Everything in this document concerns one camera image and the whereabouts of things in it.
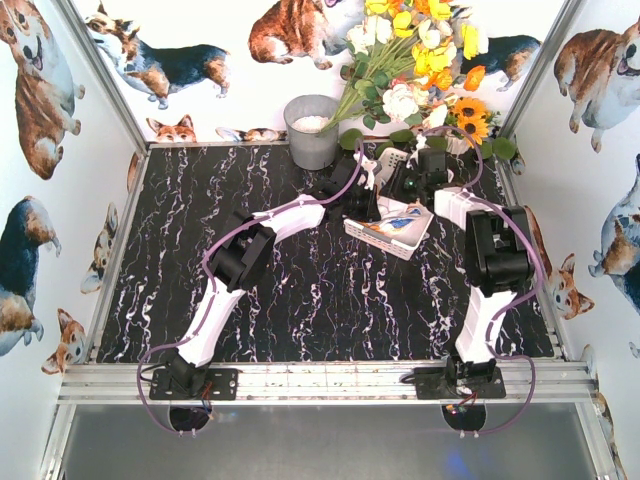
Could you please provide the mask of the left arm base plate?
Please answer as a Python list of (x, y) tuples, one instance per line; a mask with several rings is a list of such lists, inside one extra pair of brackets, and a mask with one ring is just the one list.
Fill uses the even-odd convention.
[(238, 389), (239, 371), (208, 368), (194, 372), (156, 371), (149, 391), (151, 400), (233, 401)]

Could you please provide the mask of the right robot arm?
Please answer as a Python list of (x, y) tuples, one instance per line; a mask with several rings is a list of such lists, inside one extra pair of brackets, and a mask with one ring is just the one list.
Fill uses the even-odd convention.
[(465, 234), (464, 269), (470, 300), (455, 349), (464, 363), (498, 357), (496, 342), (506, 312), (536, 295), (518, 296), (543, 268), (532, 244), (528, 218), (519, 206), (500, 206), (453, 185), (441, 151), (402, 153), (384, 181), (382, 195), (404, 203), (418, 200), (427, 212)]

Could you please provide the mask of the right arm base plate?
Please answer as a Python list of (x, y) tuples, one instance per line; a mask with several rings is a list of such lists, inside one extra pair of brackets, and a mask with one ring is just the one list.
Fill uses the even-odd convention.
[(412, 385), (419, 400), (504, 399), (506, 388), (501, 370), (493, 362), (451, 363), (444, 367), (418, 367), (400, 382)]

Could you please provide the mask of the blue dotted glove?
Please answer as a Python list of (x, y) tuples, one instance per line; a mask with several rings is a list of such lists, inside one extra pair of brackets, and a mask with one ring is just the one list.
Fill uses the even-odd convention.
[(422, 231), (429, 220), (429, 212), (424, 207), (414, 205), (404, 211), (389, 212), (380, 221), (370, 224), (369, 228), (390, 237), (412, 237)]

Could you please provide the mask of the white plastic storage basket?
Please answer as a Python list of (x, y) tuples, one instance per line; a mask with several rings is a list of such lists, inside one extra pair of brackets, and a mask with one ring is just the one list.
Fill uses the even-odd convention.
[(378, 160), (365, 157), (349, 191), (353, 203), (344, 208), (343, 220), (348, 235), (403, 260), (411, 258), (434, 217), (419, 200), (407, 204), (380, 193), (406, 157), (394, 147), (384, 148)]

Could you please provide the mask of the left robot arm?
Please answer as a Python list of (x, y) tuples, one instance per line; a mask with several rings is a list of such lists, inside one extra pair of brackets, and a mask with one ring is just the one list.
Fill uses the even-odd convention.
[(318, 227), (332, 206), (362, 201), (375, 208), (375, 174), (379, 170), (377, 161), (362, 154), (347, 157), (315, 190), (267, 211), (233, 213), (227, 232), (205, 254), (205, 293), (187, 333), (169, 357), (169, 365), (190, 370), (209, 364), (229, 316), (247, 291), (259, 283), (276, 244)]

